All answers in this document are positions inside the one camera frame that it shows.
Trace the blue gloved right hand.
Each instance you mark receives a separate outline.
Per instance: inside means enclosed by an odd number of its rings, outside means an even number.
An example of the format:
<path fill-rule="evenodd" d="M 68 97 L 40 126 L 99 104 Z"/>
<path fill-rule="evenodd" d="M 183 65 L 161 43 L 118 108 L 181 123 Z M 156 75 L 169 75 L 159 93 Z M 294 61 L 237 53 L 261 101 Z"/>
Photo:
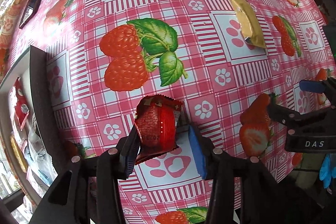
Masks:
<path fill-rule="evenodd" d="M 335 178 L 335 166 L 335 153 L 328 153 L 319 170 L 319 179 L 323 182 L 325 189 L 329 187 L 331 179 Z"/>

